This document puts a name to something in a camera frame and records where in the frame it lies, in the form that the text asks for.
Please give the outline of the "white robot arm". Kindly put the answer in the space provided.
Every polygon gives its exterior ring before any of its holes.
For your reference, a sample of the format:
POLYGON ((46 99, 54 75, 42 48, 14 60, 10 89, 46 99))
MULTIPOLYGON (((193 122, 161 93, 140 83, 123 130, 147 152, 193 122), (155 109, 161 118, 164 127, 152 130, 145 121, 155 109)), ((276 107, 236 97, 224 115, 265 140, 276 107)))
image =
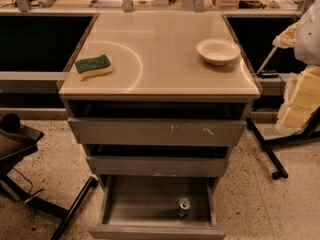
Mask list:
POLYGON ((315 0, 300 20, 273 40, 277 48, 293 48, 298 61, 306 64, 301 73, 290 73, 276 129, 299 132, 320 107, 320 0, 315 0))

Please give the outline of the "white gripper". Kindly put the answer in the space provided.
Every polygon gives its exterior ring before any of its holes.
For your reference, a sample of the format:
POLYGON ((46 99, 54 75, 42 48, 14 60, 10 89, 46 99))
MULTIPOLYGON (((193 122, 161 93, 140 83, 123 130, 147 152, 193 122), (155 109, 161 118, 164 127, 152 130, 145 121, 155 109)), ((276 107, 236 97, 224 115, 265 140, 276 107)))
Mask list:
POLYGON ((308 65, 301 73, 290 73, 280 106, 276 129, 282 134, 299 132, 320 107, 320 67, 308 65))

